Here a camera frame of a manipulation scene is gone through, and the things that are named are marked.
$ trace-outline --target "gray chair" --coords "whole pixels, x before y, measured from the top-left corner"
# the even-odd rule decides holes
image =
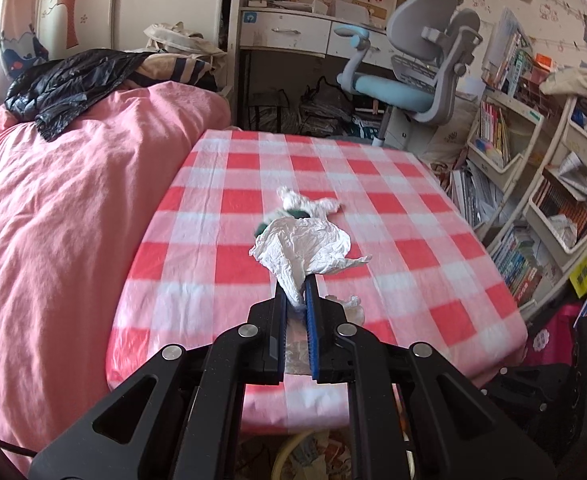
[[[355,25],[335,29],[351,37],[355,54],[337,82],[345,92],[364,94],[388,104],[374,146],[384,145],[393,108],[414,121],[446,124],[451,120],[458,79],[467,72],[474,49],[482,43],[480,18],[471,9],[455,16],[457,0],[407,0],[387,22],[389,42],[404,56],[391,59],[396,80],[357,72],[371,47],[369,31]]]

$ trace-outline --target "chair armrest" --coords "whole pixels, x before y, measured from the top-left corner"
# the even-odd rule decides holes
[[[355,25],[341,25],[340,27],[335,28],[334,32],[343,38],[351,38],[351,46],[355,48],[355,54],[353,54],[351,59],[345,65],[345,69],[343,70],[340,79],[340,86],[342,89],[345,92],[354,94],[353,76],[371,47],[369,31],[366,28],[357,27]]]

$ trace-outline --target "metal screw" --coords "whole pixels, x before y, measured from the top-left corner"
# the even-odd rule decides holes
[[[165,346],[165,348],[162,349],[162,356],[167,359],[167,361],[178,359],[181,355],[182,348],[177,345]]]
[[[351,323],[343,323],[342,325],[339,325],[339,327],[337,328],[337,332],[341,336],[351,337],[355,335],[356,332],[358,332],[358,329],[355,327],[355,325],[352,325]]]
[[[258,333],[258,327],[256,325],[247,323],[238,329],[238,333],[241,337],[253,337]]]
[[[416,357],[429,357],[433,353],[433,349],[427,343],[418,343],[413,348]]]

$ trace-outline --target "green object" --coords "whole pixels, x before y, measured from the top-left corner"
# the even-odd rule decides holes
[[[302,211],[300,209],[286,209],[285,213],[286,213],[286,215],[284,215],[284,216],[292,216],[293,218],[296,218],[297,220],[301,219],[301,218],[311,218],[309,216],[309,213],[307,213],[307,211]],[[261,234],[263,234],[265,232],[265,229],[267,229],[268,226],[269,226],[268,223],[262,222],[262,224],[260,224],[258,226],[258,228],[256,229],[256,232],[254,233],[254,237],[258,238]]]

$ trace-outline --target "red and white tablecloth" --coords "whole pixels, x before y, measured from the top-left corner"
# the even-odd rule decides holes
[[[208,131],[158,206],[132,264],[114,321],[107,379],[120,384],[162,346],[207,345],[273,297],[275,279],[249,256],[276,189],[332,196],[329,219],[352,239],[348,257],[371,263],[318,277],[322,296],[361,298],[365,328],[382,341],[430,342],[468,377],[521,348],[526,329],[469,225],[435,179],[404,152],[309,137]],[[346,424],[344,384],[285,376],[248,386],[246,430]]]

